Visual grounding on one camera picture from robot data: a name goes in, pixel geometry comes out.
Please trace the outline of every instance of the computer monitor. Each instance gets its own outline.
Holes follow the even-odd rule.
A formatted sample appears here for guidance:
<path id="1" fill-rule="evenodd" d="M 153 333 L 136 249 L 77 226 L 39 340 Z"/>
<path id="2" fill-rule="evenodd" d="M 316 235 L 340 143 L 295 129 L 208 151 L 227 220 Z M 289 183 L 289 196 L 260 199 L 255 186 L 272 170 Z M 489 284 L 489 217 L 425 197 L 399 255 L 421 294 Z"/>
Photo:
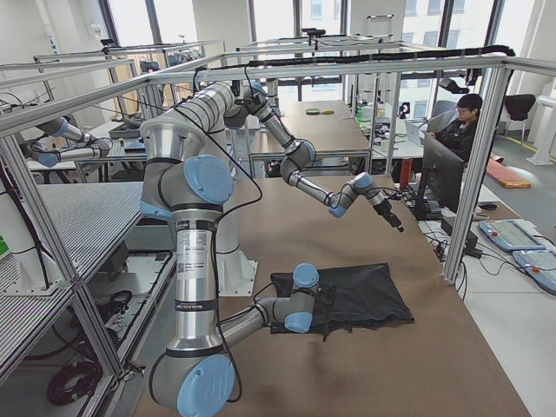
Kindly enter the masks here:
<path id="1" fill-rule="evenodd" d="M 454 152 L 432 136 L 425 135 L 423 167 L 415 201 L 418 220 L 434 217 L 434 213 L 431 214 L 435 211 L 434 202 L 454 213 L 458 210 L 464 166 L 464 161 Z"/>

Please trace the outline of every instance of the gray floor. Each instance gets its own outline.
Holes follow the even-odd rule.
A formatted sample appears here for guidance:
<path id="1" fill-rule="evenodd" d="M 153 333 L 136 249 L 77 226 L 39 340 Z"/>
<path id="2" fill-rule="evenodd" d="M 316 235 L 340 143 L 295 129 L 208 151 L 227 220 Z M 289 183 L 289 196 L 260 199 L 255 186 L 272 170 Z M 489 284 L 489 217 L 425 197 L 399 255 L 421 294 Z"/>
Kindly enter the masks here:
<path id="1" fill-rule="evenodd" d="M 485 176 L 484 184 L 500 199 L 539 227 L 556 226 L 556 164 L 537 166 L 526 158 L 533 156 L 529 149 L 520 149 L 519 144 L 499 136 L 493 152 L 504 156 L 503 165 L 521 175 L 531 183 L 529 189 L 505 189 L 492 178 Z"/>

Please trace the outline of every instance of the stool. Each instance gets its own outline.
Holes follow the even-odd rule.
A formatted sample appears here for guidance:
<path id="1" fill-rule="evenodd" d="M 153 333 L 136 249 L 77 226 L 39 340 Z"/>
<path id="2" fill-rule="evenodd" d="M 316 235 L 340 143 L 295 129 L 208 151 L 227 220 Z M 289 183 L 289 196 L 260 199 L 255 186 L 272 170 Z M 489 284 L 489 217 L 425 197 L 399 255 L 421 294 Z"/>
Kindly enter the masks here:
<path id="1" fill-rule="evenodd" d="M 525 140 L 525 120 L 529 117 L 529 111 L 535 104 L 535 96 L 533 94 L 518 94 L 516 96 L 506 96 L 504 98 L 504 106 L 510 119 L 516 122 L 523 122 L 521 129 L 521 147 Z"/>

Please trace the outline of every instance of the brown tabletop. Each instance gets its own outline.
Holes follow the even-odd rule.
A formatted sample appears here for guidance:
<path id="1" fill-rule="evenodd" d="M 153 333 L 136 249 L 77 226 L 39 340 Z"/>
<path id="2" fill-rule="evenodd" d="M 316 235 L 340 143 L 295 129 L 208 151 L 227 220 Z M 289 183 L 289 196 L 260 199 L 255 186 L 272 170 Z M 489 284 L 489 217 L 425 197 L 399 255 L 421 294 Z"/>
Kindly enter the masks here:
<path id="1" fill-rule="evenodd" d="M 332 109 L 334 113 L 306 115 L 305 109 L 310 108 Z M 368 152 L 368 139 L 341 100 L 294 103 L 290 115 L 282 121 L 296 137 L 309 140 L 318 152 L 361 149 Z M 266 132 L 257 132 L 250 147 L 252 154 L 283 154 L 281 145 Z"/>
<path id="2" fill-rule="evenodd" d="M 340 190 L 346 177 L 320 177 Z M 380 185 L 389 178 L 375 177 Z M 255 290 L 275 271 L 307 261 L 317 268 L 387 261 L 415 323 L 378 330 L 270 335 L 233 348 L 244 395 L 219 415 L 241 417 L 528 416 L 490 347 L 456 294 L 408 209 L 393 202 L 399 233 L 362 198 L 341 219 L 281 179 L 258 180 L 263 200 L 238 213 L 242 249 L 259 268 Z M 235 199 L 256 195 L 237 182 Z M 222 299 L 226 316 L 248 299 Z M 144 394 L 135 417 L 176 416 Z"/>

